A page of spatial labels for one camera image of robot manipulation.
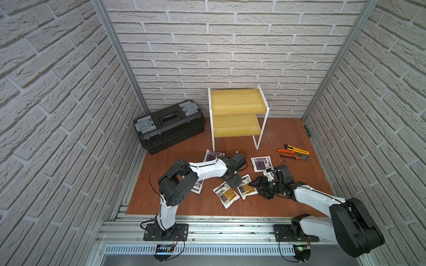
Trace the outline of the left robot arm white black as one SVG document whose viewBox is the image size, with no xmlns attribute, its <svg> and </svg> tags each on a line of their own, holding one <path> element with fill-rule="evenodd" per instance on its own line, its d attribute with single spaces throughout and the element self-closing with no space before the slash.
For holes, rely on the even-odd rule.
<svg viewBox="0 0 426 266">
<path fill-rule="evenodd" d="M 207 162 L 187 162 L 180 159 L 159 179 L 161 205 L 155 224 L 163 233 L 171 233 L 175 227 L 178 205 L 189 195 L 194 185 L 210 178 L 221 178 L 232 188 L 237 188 L 243 179 L 239 172 L 247 164 L 241 153 L 219 156 Z"/>
</svg>

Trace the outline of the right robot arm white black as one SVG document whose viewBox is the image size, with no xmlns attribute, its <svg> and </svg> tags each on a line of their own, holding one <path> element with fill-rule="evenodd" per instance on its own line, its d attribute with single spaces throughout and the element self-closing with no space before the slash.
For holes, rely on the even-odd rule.
<svg viewBox="0 0 426 266">
<path fill-rule="evenodd" d="M 358 198 L 341 198 L 321 192 L 304 182 L 296 182 L 287 166 L 268 169 L 264 176 L 249 183 L 258 194 L 308 205 L 325 215 L 317 218 L 307 213 L 292 218 L 288 226 L 276 226 L 276 240 L 292 237 L 296 241 L 315 238 L 337 243 L 349 256 L 357 258 L 385 243 L 385 237 Z"/>
</svg>

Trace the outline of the yellow coffee bag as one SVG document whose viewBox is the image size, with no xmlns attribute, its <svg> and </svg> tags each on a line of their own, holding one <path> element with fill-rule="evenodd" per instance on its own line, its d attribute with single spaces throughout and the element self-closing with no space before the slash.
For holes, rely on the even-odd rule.
<svg viewBox="0 0 426 266">
<path fill-rule="evenodd" d="M 223 206 L 228 209 L 240 196 L 229 186 L 227 182 L 223 182 L 220 186 L 213 189 L 213 192 L 219 197 Z"/>
<path fill-rule="evenodd" d="M 191 189 L 191 192 L 199 195 L 202 191 L 203 184 L 204 184 L 203 180 L 196 182 L 195 185 L 193 186 L 193 188 Z"/>
<path fill-rule="evenodd" d="M 243 200 L 245 200 L 247 196 L 253 196 L 258 194 L 257 189 L 249 185 L 249 183 L 251 182 L 252 182 L 252 179 L 250 175 L 247 174 L 242 177 L 242 182 L 237 187 L 237 190 L 240 193 L 240 196 Z"/>
</svg>

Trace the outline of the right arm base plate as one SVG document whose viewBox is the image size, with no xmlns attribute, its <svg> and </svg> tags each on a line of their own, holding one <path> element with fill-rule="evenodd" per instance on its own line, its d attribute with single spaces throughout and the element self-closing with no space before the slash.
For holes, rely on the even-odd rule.
<svg viewBox="0 0 426 266">
<path fill-rule="evenodd" d="M 273 225 L 277 242 L 319 242 L 316 236 L 308 236 L 295 225 L 279 224 Z"/>
</svg>

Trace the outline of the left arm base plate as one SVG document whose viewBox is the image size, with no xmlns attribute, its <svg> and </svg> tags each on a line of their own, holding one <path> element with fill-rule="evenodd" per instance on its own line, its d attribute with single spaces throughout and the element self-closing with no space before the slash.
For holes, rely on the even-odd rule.
<svg viewBox="0 0 426 266">
<path fill-rule="evenodd" d="M 186 241 L 189 230 L 189 225 L 184 223 L 175 224 L 172 228 L 165 231 L 155 223 L 150 223 L 145 226 L 140 225 L 140 227 L 145 231 L 143 237 L 145 241 Z"/>
</svg>

